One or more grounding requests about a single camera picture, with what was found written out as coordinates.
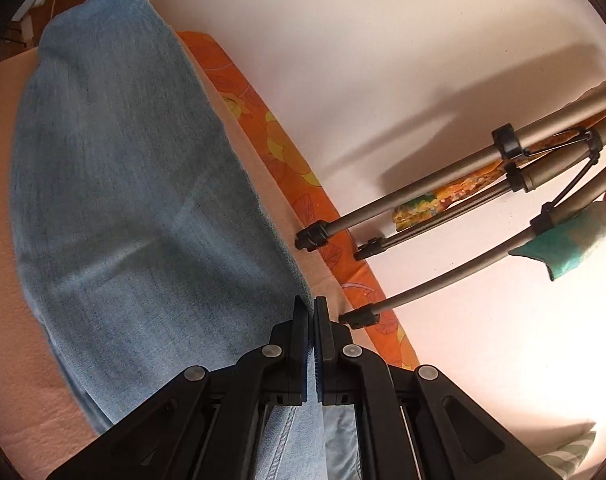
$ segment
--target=jeans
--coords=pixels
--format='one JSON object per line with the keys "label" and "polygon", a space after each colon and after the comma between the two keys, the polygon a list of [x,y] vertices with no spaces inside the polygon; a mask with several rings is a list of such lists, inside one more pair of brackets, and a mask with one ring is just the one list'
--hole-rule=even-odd
{"label": "jeans", "polygon": [[[17,114],[19,277],[63,373],[104,431],[190,365],[265,344],[310,293],[147,0],[88,0],[49,23]],[[259,479],[326,478],[315,402],[276,408]]]}

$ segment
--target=tripod leg clamp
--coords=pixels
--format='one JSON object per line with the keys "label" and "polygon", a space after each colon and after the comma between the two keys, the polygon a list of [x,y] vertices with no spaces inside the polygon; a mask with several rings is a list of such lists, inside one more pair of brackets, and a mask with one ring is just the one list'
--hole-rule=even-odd
{"label": "tripod leg clamp", "polygon": [[354,253],[354,259],[356,261],[364,260],[375,254],[381,254],[385,252],[385,249],[381,246],[382,238],[372,238],[368,240],[368,243],[359,247],[359,250]]}
{"label": "tripod leg clamp", "polygon": [[545,202],[541,207],[541,214],[536,215],[530,220],[530,227],[537,236],[542,235],[545,231],[549,231],[554,228],[554,222],[550,215],[550,209],[552,209],[552,202]]}
{"label": "tripod leg clamp", "polygon": [[339,323],[350,325],[353,330],[376,325],[380,320],[381,314],[372,312],[371,303],[339,316]]}
{"label": "tripod leg clamp", "polygon": [[327,245],[330,235],[325,229],[328,222],[318,220],[297,233],[294,245],[297,249],[307,249],[308,252],[316,251],[319,247]]}
{"label": "tripod leg clamp", "polygon": [[507,123],[492,132],[494,145],[501,153],[503,160],[512,160],[523,155],[523,148],[516,136],[512,124]]}
{"label": "tripod leg clamp", "polygon": [[506,170],[507,182],[510,184],[510,189],[513,192],[520,191],[525,189],[525,180],[523,179],[523,173],[519,168],[516,167],[516,164],[511,160],[506,162],[504,166]]}

